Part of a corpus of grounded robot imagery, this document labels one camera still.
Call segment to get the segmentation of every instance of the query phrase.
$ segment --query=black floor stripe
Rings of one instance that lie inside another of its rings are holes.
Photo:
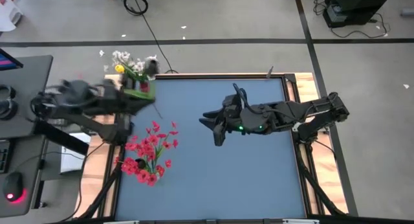
[[[316,51],[313,45],[311,33],[309,31],[305,12],[303,11],[302,1],[301,0],[295,0],[295,1],[296,1],[296,6],[298,8],[299,16],[300,16],[303,33],[305,34],[306,44],[308,46],[309,55],[310,55],[310,60],[313,65],[314,74],[316,77],[316,84],[319,88],[320,95],[325,96],[327,95],[327,90],[325,87],[325,82],[323,81],[321,68],[319,66],[318,57],[316,56]],[[358,212],[356,210],[354,195],[352,192],[351,183],[349,181],[348,171],[345,165],[345,159],[343,158],[343,153],[342,153],[341,144],[339,141],[338,131],[336,130],[336,126],[335,125],[332,126],[330,128],[330,131],[331,131],[332,146],[336,154],[336,163],[338,165],[338,171],[340,173],[342,189],[343,189],[343,193],[344,193],[345,200],[347,203],[348,212],[351,215],[357,216]]]
[[[305,39],[169,39],[158,40],[160,45],[209,45],[240,43],[285,43],[304,44]],[[128,46],[157,45],[154,40],[130,41],[67,41],[67,42],[0,42],[0,47],[88,47],[88,46]]]
[[[359,44],[359,43],[414,43],[413,38],[395,39],[312,39],[317,44]]]

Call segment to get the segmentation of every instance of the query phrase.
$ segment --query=yellow flower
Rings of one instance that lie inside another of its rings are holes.
[[[118,73],[124,73],[125,68],[122,65],[117,65],[117,66],[115,66],[115,71],[118,72]]]

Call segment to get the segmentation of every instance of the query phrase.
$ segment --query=red light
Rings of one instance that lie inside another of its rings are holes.
[[[27,196],[27,190],[23,189],[23,193],[21,194],[21,196],[17,200],[11,201],[11,204],[19,204],[19,203],[23,202],[25,200],[26,196]]]

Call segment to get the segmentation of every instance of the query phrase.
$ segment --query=computer mouse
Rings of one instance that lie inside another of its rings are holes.
[[[6,176],[3,194],[8,201],[15,201],[23,195],[23,178],[20,172],[12,172]]]

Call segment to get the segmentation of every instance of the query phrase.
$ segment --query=black metal leg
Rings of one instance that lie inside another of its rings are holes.
[[[41,134],[46,136],[48,140],[60,144],[76,153],[86,155],[88,152],[89,145],[76,137],[70,136],[69,134],[55,128],[47,122],[39,121],[36,123],[34,134]]]

